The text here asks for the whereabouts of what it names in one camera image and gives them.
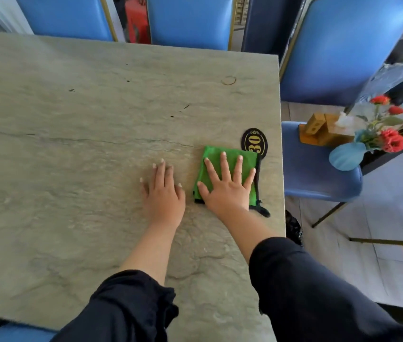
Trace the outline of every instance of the green leaf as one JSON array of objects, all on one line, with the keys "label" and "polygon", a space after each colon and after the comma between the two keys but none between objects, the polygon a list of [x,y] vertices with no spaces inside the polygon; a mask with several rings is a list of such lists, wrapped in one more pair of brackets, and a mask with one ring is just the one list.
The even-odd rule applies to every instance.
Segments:
[{"label": "green leaf", "polygon": [[366,116],[364,116],[364,115],[356,115],[356,116],[357,116],[357,118],[362,119],[364,122],[369,122],[368,118]]},{"label": "green leaf", "polygon": [[397,118],[396,116],[389,116],[381,121],[384,126],[397,126],[403,124],[403,119]]}]

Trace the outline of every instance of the stain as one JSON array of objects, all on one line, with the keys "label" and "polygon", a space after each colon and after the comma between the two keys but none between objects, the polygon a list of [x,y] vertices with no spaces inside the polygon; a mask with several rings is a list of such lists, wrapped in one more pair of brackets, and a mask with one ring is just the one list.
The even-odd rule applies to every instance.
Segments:
[{"label": "stain", "polygon": [[233,85],[236,83],[236,77],[235,76],[226,76],[221,80],[221,83],[224,85]]}]

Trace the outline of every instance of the finger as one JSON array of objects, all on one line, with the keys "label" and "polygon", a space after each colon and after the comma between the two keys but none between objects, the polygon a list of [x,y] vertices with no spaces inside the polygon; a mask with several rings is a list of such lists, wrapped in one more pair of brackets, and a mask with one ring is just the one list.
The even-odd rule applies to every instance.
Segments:
[{"label": "finger", "polygon": [[165,186],[165,161],[160,160],[160,164],[157,166],[157,172],[155,173],[155,188],[159,189]]},{"label": "finger", "polygon": [[147,183],[144,182],[143,178],[140,178],[140,183],[141,183],[141,194],[143,196],[143,199],[146,199],[147,196],[149,195],[149,187],[147,186]]},{"label": "finger", "polygon": [[222,181],[232,181],[230,168],[228,168],[227,153],[225,151],[221,153],[221,172],[222,172]]},{"label": "finger", "polygon": [[155,188],[155,173],[157,172],[157,165],[155,163],[152,164],[152,176],[151,181],[149,183],[149,189],[153,190]]},{"label": "finger", "polygon": [[209,160],[209,158],[205,158],[204,159],[204,164],[206,165],[206,170],[208,172],[209,178],[211,180],[212,183],[215,183],[219,180],[219,176],[216,173],[216,170],[214,169],[214,166],[212,165],[211,161]]},{"label": "finger", "polygon": [[207,188],[206,185],[205,185],[203,182],[201,182],[201,181],[198,181],[198,182],[197,182],[197,187],[198,187],[198,192],[200,192],[200,196],[203,198],[204,201],[206,201],[206,199],[207,199],[208,196],[209,196],[209,190],[208,190],[208,188]]},{"label": "finger", "polygon": [[236,160],[235,169],[233,170],[233,182],[237,184],[241,184],[243,174],[243,157],[241,155],[238,156]]},{"label": "finger", "polygon": [[252,183],[254,182],[255,172],[256,172],[255,168],[252,168],[249,173],[249,176],[244,181],[243,187],[249,191],[251,190]]},{"label": "finger", "polygon": [[173,178],[174,168],[169,166],[165,171],[165,187],[173,187],[175,185],[175,180]]},{"label": "finger", "polygon": [[181,183],[178,183],[178,185],[175,186],[175,191],[176,191],[176,195],[178,196],[179,201],[185,201],[185,191],[182,188]]}]

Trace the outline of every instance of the blue vase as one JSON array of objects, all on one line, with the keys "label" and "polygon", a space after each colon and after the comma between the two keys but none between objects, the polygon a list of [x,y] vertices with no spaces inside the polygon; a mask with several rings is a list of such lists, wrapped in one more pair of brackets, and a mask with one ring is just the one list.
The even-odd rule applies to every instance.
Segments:
[{"label": "blue vase", "polygon": [[367,151],[364,143],[342,144],[330,152],[328,160],[333,167],[340,171],[351,171],[360,164]]}]

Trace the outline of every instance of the gray marble table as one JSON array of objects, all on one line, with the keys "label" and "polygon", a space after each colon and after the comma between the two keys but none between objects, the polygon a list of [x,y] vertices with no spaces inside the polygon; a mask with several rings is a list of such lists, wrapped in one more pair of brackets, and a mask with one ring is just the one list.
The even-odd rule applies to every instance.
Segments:
[{"label": "gray marble table", "polygon": [[205,145],[259,128],[267,223],[285,234],[278,77],[271,55],[0,33],[0,317],[74,318],[143,232],[139,177],[164,158],[187,192],[170,340],[273,341],[237,246],[191,193]]}]

